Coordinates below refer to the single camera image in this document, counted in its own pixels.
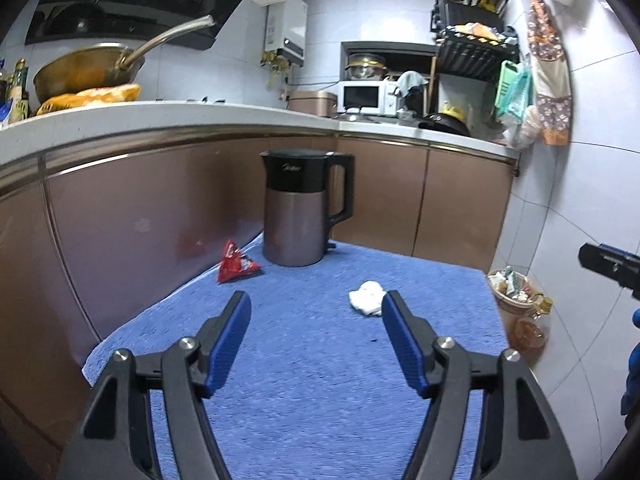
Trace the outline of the blue gloved right hand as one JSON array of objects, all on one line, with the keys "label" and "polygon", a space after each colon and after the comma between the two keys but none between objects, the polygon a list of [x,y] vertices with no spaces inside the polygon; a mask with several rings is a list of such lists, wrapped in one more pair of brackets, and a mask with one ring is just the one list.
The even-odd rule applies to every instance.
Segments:
[{"label": "blue gloved right hand", "polygon": [[620,400],[620,414],[625,417],[625,427],[629,429],[639,417],[640,390],[640,344],[636,344],[628,358],[626,390]]}]

